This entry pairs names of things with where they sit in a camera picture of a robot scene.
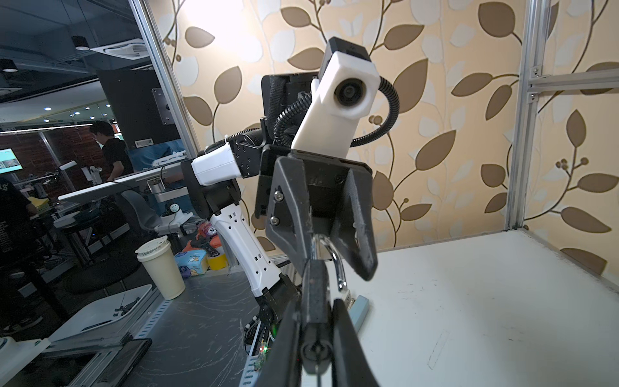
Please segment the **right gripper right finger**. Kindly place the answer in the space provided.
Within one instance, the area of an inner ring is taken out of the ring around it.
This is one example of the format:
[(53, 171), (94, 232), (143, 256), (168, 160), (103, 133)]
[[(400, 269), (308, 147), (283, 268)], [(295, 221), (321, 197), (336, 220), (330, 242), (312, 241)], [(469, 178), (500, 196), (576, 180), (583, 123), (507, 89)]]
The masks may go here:
[(364, 355), (350, 315), (342, 299), (335, 299), (333, 317), (332, 385), (338, 387), (378, 387)]

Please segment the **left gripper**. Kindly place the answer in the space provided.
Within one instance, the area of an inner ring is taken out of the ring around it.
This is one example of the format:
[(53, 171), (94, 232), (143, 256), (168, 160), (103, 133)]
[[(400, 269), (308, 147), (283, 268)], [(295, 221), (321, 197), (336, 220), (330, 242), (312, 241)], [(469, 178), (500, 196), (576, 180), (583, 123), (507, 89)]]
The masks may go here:
[(312, 255), (312, 220), (331, 231), (331, 241), (363, 280), (377, 271), (372, 169), (363, 162), (268, 145), (258, 168), (255, 216), (267, 216), (267, 237), (300, 274)]

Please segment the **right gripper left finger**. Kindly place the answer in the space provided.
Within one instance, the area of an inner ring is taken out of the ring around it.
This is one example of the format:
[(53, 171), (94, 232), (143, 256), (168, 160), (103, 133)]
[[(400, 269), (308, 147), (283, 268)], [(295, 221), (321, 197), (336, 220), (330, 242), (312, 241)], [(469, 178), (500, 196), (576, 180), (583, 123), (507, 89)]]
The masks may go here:
[(292, 387), (301, 385), (301, 323), (300, 302), (292, 301), (286, 308), (274, 345), (260, 371), (255, 386)]

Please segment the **black padlock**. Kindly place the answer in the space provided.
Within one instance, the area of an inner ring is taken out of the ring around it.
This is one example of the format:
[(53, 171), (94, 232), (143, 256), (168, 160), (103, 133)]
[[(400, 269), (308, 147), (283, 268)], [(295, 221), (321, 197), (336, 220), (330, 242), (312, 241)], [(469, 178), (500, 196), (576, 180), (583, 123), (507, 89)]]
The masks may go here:
[(310, 257), (302, 279), (300, 353), (303, 368), (310, 375), (321, 375), (329, 367), (333, 356), (330, 306), (330, 282), (327, 262), (322, 253), (335, 265), (338, 291), (348, 290), (343, 258), (325, 235), (312, 239)]

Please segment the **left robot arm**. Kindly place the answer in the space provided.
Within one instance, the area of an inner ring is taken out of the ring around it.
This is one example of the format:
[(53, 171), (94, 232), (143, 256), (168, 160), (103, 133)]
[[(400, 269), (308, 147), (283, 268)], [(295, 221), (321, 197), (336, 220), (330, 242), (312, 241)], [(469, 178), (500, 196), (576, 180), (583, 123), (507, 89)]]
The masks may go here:
[(245, 130), (182, 163), (193, 208), (208, 220), (240, 263), (259, 319), (279, 322), (297, 287), (267, 257), (241, 210), (239, 177), (258, 177), (256, 208), (269, 239), (303, 272), (323, 235), (363, 279), (377, 270), (371, 222), (372, 171), (363, 163), (292, 147), (287, 130), (308, 119), (327, 79), (315, 73), (269, 78), (269, 114)]

